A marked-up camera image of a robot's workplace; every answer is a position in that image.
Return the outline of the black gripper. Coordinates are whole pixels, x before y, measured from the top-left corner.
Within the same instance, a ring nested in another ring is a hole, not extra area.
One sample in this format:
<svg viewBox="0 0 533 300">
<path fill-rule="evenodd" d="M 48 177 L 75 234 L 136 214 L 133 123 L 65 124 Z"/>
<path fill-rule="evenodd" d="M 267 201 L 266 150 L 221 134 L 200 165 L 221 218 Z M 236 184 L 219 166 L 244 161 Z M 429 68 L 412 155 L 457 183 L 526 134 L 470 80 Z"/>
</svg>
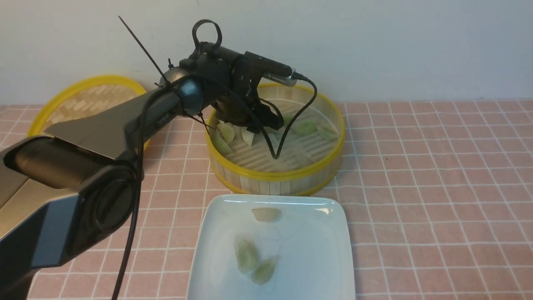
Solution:
<svg viewBox="0 0 533 300">
<path fill-rule="evenodd" d="M 213 42 L 197 42 L 189 57 L 189 72 L 196 76 L 189 97 L 189 113 L 196 115 L 212 106 L 217 117 L 259 133 L 260 127 L 284 126 L 280 112 L 269 106 L 250 80 L 251 65 L 244 54 Z"/>
</svg>

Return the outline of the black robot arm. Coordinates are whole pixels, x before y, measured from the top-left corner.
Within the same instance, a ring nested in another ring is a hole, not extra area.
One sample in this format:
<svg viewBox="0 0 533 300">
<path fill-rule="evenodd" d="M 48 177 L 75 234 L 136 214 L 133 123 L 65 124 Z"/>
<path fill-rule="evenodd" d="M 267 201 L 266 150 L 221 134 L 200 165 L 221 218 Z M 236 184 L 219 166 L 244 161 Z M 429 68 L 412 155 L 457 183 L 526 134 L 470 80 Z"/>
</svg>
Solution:
<svg viewBox="0 0 533 300">
<path fill-rule="evenodd" d="M 155 90 L 2 150 L 2 300 L 25 300 L 37 271 L 64 265 L 128 220 L 144 175 L 138 151 L 173 118 L 212 106 L 226 122 L 279 127 L 257 86 L 293 73 L 251 52 L 197 42 Z"/>
</svg>

